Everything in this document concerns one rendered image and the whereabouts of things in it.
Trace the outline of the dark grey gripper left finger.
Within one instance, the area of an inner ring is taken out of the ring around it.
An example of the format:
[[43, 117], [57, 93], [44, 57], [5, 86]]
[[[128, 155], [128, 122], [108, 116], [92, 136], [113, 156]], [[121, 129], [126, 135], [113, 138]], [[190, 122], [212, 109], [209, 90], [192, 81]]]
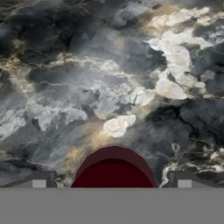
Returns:
[[11, 182], [6, 185], [1, 185], [1, 188], [9, 187], [27, 187], [27, 188], [56, 188], [56, 171], [35, 171], [29, 176]]

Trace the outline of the dark red round cup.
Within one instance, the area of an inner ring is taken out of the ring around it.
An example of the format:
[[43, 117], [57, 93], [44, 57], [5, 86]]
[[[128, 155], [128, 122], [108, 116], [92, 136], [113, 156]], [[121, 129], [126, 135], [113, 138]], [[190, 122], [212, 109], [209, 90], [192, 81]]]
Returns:
[[146, 161], [131, 149], [104, 147], [81, 164], [72, 187], [153, 188], [156, 180]]

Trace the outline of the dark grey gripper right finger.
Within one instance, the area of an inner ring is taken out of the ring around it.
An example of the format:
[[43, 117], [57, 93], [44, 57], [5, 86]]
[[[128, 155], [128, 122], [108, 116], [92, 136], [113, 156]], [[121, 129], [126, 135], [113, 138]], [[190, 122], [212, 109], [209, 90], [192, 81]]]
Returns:
[[167, 178], [167, 186], [170, 188], [221, 188], [221, 185], [202, 180], [189, 171], [169, 171]]

